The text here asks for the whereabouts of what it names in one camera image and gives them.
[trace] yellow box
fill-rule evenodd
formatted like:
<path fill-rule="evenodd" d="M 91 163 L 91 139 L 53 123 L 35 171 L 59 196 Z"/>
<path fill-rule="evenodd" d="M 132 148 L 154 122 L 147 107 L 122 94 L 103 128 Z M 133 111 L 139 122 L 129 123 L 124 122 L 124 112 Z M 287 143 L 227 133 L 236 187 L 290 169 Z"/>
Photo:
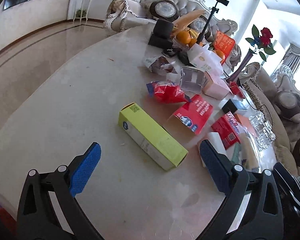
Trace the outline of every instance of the yellow box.
<path fill-rule="evenodd" d="M 188 153 L 136 103 L 121 109 L 118 125 L 166 171 L 177 167 Z"/>

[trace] orange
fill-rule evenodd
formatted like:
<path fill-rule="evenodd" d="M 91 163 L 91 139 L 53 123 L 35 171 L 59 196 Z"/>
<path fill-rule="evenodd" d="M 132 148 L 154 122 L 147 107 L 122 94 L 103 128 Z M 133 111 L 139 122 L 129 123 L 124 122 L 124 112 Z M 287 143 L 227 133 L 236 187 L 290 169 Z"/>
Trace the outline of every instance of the orange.
<path fill-rule="evenodd" d="M 216 54 L 221 58 L 220 62 L 225 60 L 226 56 L 221 50 L 216 50 Z"/>
<path fill-rule="evenodd" d="M 197 43 L 197 39 L 191 39 L 190 43 L 188 44 L 189 48 L 192 48 L 192 46 L 194 44 L 196 44 L 196 43 Z"/>
<path fill-rule="evenodd" d="M 184 45 L 187 45 L 191 41 L 191 35 L 188 31 L 181 31 L 177 34 L 177 40 Z"/>

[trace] tile floor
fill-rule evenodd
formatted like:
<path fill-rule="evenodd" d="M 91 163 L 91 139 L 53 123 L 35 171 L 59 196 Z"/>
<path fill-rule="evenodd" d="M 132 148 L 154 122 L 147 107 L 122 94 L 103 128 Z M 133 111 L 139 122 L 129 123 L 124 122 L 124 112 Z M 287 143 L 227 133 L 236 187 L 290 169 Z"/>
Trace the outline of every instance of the tile floor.
<path fill-rule="evenodd" d="M 0 129 L 58 68 L 107 37 L 101 23 L 63 23 L 38 32 L 0 56 Z"/>

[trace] green leaf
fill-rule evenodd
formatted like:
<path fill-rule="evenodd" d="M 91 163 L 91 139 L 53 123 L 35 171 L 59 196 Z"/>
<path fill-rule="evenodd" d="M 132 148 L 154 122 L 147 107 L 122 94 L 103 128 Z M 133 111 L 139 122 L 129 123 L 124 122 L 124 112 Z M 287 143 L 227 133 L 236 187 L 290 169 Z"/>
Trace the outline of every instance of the green leaf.
<path fill-rule="evenodd" d="M 260 54 L 260 57 L 261 57 L 265 62 L 267 62 L 266 55 L 265 55 L 262 51 L 259 51 L 259 54 Z"/>
<path fill-rule="evenodd" d="M 249 42 L 250 44 L 254 43 L 254 39 L 253 38 L 246 38 L 246 41 Z"/>
<path fill-rule="evenodd" d="M 260 36 L 260 32 L 255 25 L 252 26 L 252 35 L 255 39 Z"/>
<path fill-rule="evenodd" d="M 252 54 L 256 54 L 252 49 L 249 49 L 249 52 Z"/>
<path fill-rule="evenodd" d="M 273 55 L 276 51 L 273 48 L 264 48 L 264 51 L 268 55 Z"/>

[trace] purple vase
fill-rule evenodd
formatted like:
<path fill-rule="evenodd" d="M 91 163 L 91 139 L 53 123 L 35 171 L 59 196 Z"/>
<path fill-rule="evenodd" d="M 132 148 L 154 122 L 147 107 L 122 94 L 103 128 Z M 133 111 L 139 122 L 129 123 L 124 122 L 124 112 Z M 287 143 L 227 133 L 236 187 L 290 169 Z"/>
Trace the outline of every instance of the purple vase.
<path fill-rule="evenodd" d="M 236 82 L 241 71 L 245 68 L 245 66 L 248 64 L 248 62 L 252 59 L 254 54 L 252 54 L 250 51 L 248 51 L 247 55 L 244 57 L 243 61 L 241 62 L 239 68 L 226 79 L 226 82 L 229 83 L 231 81 Z"/>

